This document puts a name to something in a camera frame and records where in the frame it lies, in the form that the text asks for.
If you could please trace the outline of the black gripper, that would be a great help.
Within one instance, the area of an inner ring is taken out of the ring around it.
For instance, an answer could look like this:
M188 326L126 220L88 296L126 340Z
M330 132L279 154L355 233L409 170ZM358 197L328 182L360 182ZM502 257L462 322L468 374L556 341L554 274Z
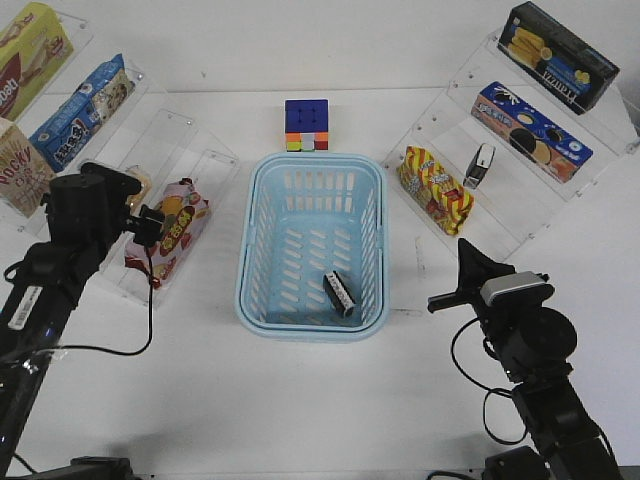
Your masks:
M453 292L429 297L427 310L430 313L470 305L479 318L492 321L498 316L507 317L539 308L546 301L535 305L487 306L480 295L481 287L488 280L514 274L515 267L492 260L464 238L460 238L457 245L459 262L457 287Z
M97 244L109 250L126 230L128 199L142 191L137 178L86 161L76 174L49 183L43 198L50 240L64 246Z

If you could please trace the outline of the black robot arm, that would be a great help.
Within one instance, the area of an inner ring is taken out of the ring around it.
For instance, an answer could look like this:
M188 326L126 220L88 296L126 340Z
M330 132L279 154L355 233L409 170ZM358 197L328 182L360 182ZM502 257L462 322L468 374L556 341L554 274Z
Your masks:
M506 465L487 477L515 475L531 466L558 479L620 478L606 435L569 381L577 333L565 315L545 306L555 292L548 275L519 272L466 239L458 241L458 262L455 291L429 298L427 309L473 308L485 352L513 383L507 396L535 446L512 452Z
M140 180L92 162L55 178L42 203L49 240L13 265L1 309L1 470L8 471L54 348L84 287L130 224Z

